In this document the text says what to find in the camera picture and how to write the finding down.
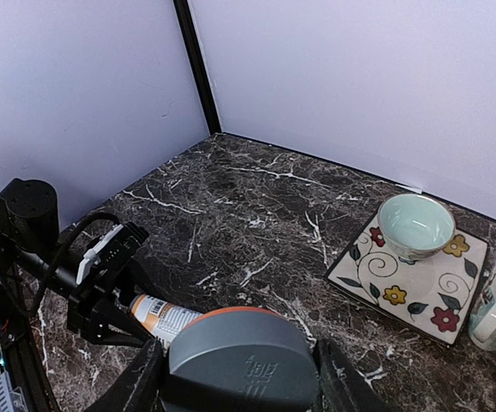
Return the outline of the orange grey-capped pill bottle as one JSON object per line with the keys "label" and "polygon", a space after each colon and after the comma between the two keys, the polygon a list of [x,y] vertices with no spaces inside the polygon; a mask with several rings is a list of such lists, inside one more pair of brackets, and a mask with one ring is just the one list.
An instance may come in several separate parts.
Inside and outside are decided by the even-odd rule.
{"label": "orange grey-capped pill bottle", "polygon": [[176,306],[154,296],[140,294],[132,301],[130,315],[168,349],[189,323],[200,318],[200,312]]}

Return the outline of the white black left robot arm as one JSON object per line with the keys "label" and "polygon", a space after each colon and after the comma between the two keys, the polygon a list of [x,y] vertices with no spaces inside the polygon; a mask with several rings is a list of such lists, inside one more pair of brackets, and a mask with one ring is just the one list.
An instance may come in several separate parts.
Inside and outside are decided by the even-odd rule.
{"label": "white black left robot arm", "polygon": [[99,211],[59,232],[57,193],[42,180],[0,191],[0,322],[31,318],[45,292],[67,300],[67,327],[86,341],[140,348],[151,334],[125,311],[156,290],[134,256],[148,232]]}

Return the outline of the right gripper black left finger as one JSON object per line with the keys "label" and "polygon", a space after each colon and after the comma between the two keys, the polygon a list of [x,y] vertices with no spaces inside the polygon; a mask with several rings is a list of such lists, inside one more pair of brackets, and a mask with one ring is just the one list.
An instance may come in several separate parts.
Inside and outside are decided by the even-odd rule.
{"label": "right gripper black left finger", "polygon": [[163,361],[160,342],[147,341],[114,384],[86,411],[152,411]]}

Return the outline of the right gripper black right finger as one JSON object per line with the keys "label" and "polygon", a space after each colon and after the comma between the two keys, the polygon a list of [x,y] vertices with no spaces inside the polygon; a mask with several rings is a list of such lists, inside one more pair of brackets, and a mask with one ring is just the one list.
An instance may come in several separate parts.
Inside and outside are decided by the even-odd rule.
{"label": "right gripper black right finger", "polygon": [[359,375],[337,343],[320,339],[314,360],[320,384],[315,411],[395,411]]}

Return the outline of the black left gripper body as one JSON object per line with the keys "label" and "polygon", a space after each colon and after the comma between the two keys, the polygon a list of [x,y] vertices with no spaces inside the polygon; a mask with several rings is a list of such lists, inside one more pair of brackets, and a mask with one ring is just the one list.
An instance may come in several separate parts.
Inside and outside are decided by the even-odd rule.
{"label": "black left gripper body", "polygon": [[100,276],[90,275],[68,299],[67,326],[91,343],[121,343],[124,335],[117,328],[120,311],[105,288]]}

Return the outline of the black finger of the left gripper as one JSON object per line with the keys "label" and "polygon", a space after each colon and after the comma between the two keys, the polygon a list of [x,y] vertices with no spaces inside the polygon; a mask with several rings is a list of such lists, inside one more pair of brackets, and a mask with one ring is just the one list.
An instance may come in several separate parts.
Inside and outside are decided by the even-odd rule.
{"label": "black finger of the left gripper", "polygon": [[99,301],[93,309],[97,342],[105,345],[140,348],[152,335],[135,319],[109,300]]}
{"label": "black finger of the left gripper", "polygon": [[131,259],[120,271],[118,289],[120,300],[133,300],[138,295],[137,289],[142,294],[156,296],[154,283],[135,259]]}

